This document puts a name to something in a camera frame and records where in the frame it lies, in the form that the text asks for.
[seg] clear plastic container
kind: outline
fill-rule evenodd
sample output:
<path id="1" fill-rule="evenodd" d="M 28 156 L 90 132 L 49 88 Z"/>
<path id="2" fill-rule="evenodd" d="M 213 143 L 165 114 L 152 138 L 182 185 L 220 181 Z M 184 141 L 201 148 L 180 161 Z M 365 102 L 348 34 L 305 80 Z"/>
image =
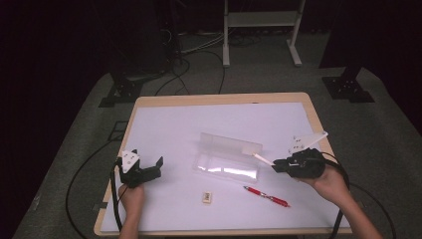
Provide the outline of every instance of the clear plastic container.
<path id="1" fill-rule="evenodd" d="M 253 153 L 261 152 L 259 143 L 201 132 L 199 153 L 193 168 L 223 179 L 256 183 L 259 161 Z"/>

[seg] floor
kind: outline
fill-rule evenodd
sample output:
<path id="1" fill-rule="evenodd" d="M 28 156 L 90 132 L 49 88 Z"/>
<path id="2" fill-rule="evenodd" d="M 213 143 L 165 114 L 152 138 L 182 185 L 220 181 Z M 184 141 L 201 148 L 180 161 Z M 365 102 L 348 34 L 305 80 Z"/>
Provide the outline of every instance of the floor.
<path id="1" fill-rule="evenodd" d="M 374 103 L 352 104 L 330 97 L 321 78 L 339 76 L 343 69 L 318 67 L 328 36 L 299 34 L 297 48 L 303 61 L 300 68 L 292 62 L 286 34 L 245 38 L 243 42 L 251 43 L 247 45 L 232 42 L 231 66 L 226 69 L 221 64 L 221 45 L 215 45 L 207 52 L 184 57 L 183 65 L 174 67 L 178 75 L 186 71 L 180 77 L 183 82 L 172 80 L 174 75 L 167 73 L 146 82 L 140 95 L 307 93 L 350 180 L 382 203 L 398 238 L 418 238 L 422 234 L 420 134 L 389 97 L 382 82 L 365 69 L 357 79 Z M 183 36 L 181 41 L 184 49 L 190 49 L 210 39 Z M 112 79 L 106 74 L 87 97 L 15 238 L 100 238 L 93 228 L 119 149 L 118 140 L 107 139 L 117 121 L 129 119 L 133 107 L 133 103 L 127 103 L 99 108 L 111 86 Z M 384 237 L 392 238 L 388 220 L 374 200 L 359 189 L 351 191 Z M 326 235 L 268 238 L 309 239 Z"/>

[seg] red pen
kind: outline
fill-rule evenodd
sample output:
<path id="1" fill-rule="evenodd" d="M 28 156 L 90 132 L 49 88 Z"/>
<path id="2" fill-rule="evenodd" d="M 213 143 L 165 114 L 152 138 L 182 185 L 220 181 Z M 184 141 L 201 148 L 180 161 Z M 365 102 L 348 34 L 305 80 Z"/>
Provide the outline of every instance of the red pen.
<path id="1" fill-rule="evenodd" d="M 261 192 L 261 191 L 259 191 L 259 190 L 255 189 L 255 188 L 252 188 L 252 187 L 249 187 L 249 186 L 244 186 L 244 188 L 245 188 L 246 190 L 248 190 L 248 191 L 250 191 L 250 192 L 254 193 L 254 194 L 257 194 L 257 195 L 259 195 L 259 196 L 262 196 L 262 197 L 268 198 L 268 199 L 272 200 L 273 202 L 275 202 L 275 203 L 277 203 L 277 204 L 280 204 L 280 205 L 282 205 L 282 206 L 284 206 L 284 207 L 290 207 L 289 203 L 288 203 L 287 201 L 285 201 L 285 200 L 282 200 L 282 199 L 277 198 L 277 197 L 275 197 L 275 196 L 269 196 L 269 195 L 265 194 L 264 192 Z"/>

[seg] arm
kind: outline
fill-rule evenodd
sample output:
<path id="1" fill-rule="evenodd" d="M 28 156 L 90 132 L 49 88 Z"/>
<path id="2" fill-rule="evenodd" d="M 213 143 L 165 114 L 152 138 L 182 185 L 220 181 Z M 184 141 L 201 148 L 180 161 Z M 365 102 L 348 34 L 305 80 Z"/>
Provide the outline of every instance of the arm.
<path id="1" fill-rule="evenodd" d="M 121 228 L 119 239 L 135 239 L 138 236 L 138 225 L 144 201 L 143 184 L 135 188 L 126 189 L 126 185 L 122 185 L 118 189 L 120 201 L 126 211 L 126 218 Z"/>
<path id="2" fill-rule="evenodd" d="M 357 238 L 382 238 L 369 218 L 351 197 L 341 174 L 334 167 L 327 165 L 321 177 L 316 179 L 301 178 L 300 181 L 309 184 L 321 197 L 338 206 Z"/>

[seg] dark background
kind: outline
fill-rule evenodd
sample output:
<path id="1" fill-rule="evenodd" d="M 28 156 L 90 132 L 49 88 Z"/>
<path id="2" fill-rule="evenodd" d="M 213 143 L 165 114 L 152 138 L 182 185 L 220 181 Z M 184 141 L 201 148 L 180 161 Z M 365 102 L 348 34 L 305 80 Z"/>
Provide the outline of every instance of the dark background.
<path id="1" fill-rule="evenodd" d="M 1 1 L 2 238 L 13 236 L 82 103 L 110 64 L 151 73 L 171 60 L 163 55 L 158 30 L 172 26 L 169 1 L 142 2 Z M 173 30 L 221 31 L 223 1 L 182 2 L 186 7 L 176 6 Z M 230 2 L 239 10 L 296 7 L 295 1 Z M 331 30 L 322 68 L 361 63 L 419 132 L 421 10 L 416 0 L 308 1 L 301 25 L 302 32 Z"/>

